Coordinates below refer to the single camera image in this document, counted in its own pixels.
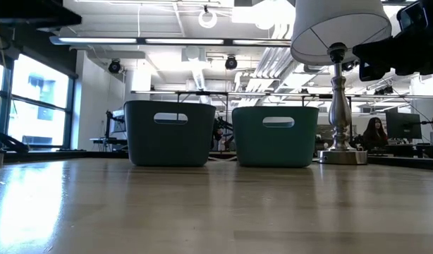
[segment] desk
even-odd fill
[[[43,226],[45,234],[26,233]],[[90,158],[4,166],[0,253],[48,250],[433,254],[433,171],[149,168]]]
[[[423,150],[431,147],[431,145],[414,145],[414,144],[402,144],[402,145],[387,145],[386,149],[389,153],[395,157],[414,157],[423,158]]]
[[[369,164],[387,165],[393,167],[408,167],[414,169],[433,170],[433,159],[369,156],[368,162]]]
[[[104,149],[102,151],[99,149],[100,152],[107,152],[106,151],[107,145],[111,145],[110,151],[113,150],[113,145],[122,146],[119,149],[116,148],[116,150],[122,150],[124,147],[127,146],[127,140],[120,140],[115,138],[90,138],[90,140],[92,141],[93,144],[104,145]]]

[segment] metal beam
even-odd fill
[[[182,37],[187,37],[187,35],[185,35],[185,30],[183,29],[183,24],[182,24],[181,16],[179,15],[177,3],[173,3],[173,8],[174,8],[174,13],[176,14],[177,23],[179,24],[179,28],[181,29]]]

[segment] teal storage bin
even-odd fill
[[[201,167],[209,157],[215,107],[129,101],[124,104],[129,160],[147,167]]]
[[[307,167],[319,109],[241,107],[232,112],[237,158],[244,167]]]

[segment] lamp stem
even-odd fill
[[[342,63],[334,64],[334,72],[337,76],[342,76]]]
[[[336,75],[331,79],[332,83],[332,104],[329,109],[329,123],[334,127],[333,145],[329,151],[354,150],[348,144],[347,127],[351,122],[351,110],[345,96],[346,78],[342,76],[342,64],[335,63]]]

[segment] computer monitor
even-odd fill
[[[387,136],[389,138],[422,139],[420,115],[386,113]]]
[[[115,119],[120,119],[121,121],[110,120],[110,132],[111,133],[122,133],[126,132],[126,123],[124,122],[124,109],[116,110],[112,112]]]

